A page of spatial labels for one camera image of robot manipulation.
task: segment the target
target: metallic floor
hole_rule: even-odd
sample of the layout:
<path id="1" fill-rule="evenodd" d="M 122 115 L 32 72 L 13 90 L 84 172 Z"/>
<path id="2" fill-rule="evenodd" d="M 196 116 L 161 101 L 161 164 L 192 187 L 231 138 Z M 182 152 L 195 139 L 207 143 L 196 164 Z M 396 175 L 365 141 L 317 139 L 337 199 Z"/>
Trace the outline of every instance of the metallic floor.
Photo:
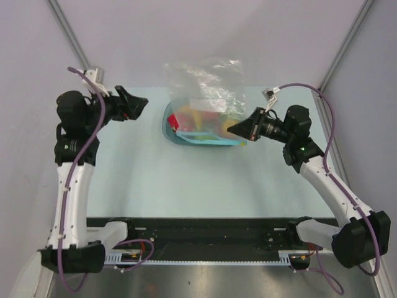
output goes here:
<path id="1" fill-rule="evenodd" d="M 322 256 L 325 268 L 338 278 L 344 297 L 379 297 L 372 278 L 357 268 L 345 269 L 332 256 Z M 317 268 L 315 258 L 311 267 Z M 69 284 L 76 287 L 80 277 Z M 77 294 L 68 293 L 55 276 L 49 298 L 259 298 L 339 297 L 318 273 L 293 274 L 276 266 L 147 265 L 129 273 L 112 269 L 88 276 Z"/>

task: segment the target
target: white wall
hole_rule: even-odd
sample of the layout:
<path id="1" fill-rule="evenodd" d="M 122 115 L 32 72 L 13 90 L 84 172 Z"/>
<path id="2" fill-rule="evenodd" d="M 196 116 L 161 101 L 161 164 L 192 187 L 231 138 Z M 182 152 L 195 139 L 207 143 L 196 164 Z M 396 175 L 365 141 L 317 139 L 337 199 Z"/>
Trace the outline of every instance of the white wall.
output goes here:
<path id="1" fill-rule="evenodd" d="M 164 86 L 162 65 L 227 56 L 246 84 L 319 86 L 364 0 L 59 0 L 108 86 Z"/>
<path id="2" fill-rule="evenodd" d="M 337 141 L 354 191 L 391 217 L 389 253 L 397 276 L 397 1 L 377 1 L 326 89 Z"/>
<path id="3" fill-rule="evenodd" d="M 2 1 L 0 10 L 0 297 L 46 244 L 56 206 L 55 99 L 80 80 L 45 1 Z"/>

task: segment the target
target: plastic bag label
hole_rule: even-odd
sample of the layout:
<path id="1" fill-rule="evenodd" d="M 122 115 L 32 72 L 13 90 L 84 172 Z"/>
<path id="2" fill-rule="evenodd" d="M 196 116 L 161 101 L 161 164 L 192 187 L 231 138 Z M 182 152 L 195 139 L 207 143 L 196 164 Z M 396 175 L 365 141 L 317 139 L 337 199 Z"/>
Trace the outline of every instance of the plastic bag label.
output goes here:
<path id="1" fill-rule="evenodd" d="M 189 106 L 192 110 L 204 112 L 225 113 L 228 105 L 226 99 L 189 99 Z"/>

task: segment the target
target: gray floor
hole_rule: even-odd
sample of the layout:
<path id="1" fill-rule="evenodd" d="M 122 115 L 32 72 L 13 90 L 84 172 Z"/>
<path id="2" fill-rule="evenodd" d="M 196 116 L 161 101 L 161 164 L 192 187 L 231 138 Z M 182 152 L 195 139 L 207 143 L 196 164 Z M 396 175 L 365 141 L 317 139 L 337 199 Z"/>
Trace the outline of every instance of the gray floor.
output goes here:
<path id="1" fill-rule="evenodd" d="M 344 269 L 330 256 L 322 259 L 344 286 L 344 297 L 379 297 L 373 279 L 357 268 Z M 314 260 L 311 266 L 317 267 Z M 70 279 L 70 286 L 75 287 L 79 279 Z M 293 274 L 287 267 L 270 266 L 149 265 L 123 274 L 109 269 L 90 275 L 78 294 L 66 292 L 56 276 L 50 292 L 50 298 L 339 297 L 318 273 Z"/>

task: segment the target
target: clear plastic bag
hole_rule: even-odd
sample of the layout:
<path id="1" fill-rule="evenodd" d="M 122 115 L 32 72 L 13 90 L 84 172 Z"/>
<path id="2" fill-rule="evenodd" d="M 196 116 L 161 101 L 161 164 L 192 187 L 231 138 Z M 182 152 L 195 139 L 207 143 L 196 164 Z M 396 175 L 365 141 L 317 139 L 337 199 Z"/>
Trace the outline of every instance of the clear plastic bag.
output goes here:
<path id="1" fill-rule="evenodd" d="M 179 137 L 197 144 L 242 144 L 226 131 L 246 118 L 240 61 L 211 58 L 168 63 L 164 69 Z"/>

